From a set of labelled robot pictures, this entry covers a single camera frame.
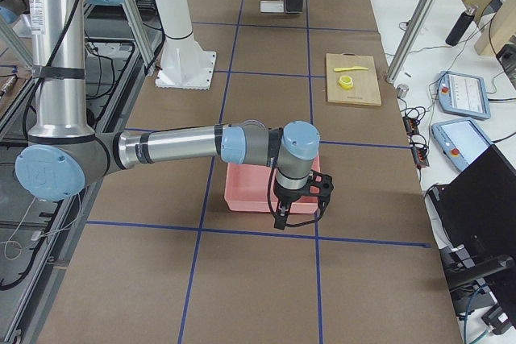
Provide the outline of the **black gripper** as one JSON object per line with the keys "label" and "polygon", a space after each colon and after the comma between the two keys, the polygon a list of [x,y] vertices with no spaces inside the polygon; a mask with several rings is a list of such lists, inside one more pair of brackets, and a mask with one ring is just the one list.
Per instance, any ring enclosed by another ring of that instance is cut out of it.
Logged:
{"label": "black gripper", "polygon": [[274,228],[285,228],[285,217],[289,216],[289,211],[294,202],[304,197],[309,192],[310,172],[303,177],[289,177],[281,170],[277,170],[274,177],[273,193],[277,198],[277,204],[273,207]]}

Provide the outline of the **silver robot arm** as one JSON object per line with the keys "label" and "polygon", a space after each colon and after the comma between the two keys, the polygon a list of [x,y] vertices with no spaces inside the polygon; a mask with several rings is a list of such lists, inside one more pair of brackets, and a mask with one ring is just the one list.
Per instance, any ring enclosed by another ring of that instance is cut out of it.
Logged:
{"label": "silver robot arm", "polygon": [[29,11],[29,0],[1,0],[1,16],[9,24]]}
{"label": "silver robot arm", "polygon": [[104,176],[138,164],[218,156],[229,164],[270,168],[267,194],[274,226],[289,226],[291,206],[316,197],[329,204],[333,185],[312,168],[320,135],[308,122],[271,129],[261,122],[191,127],[142,135],[97,134],[86,118],[85,0],[28,0],[36,122],[15,161],[19,183],[34,197],[61,201]]}

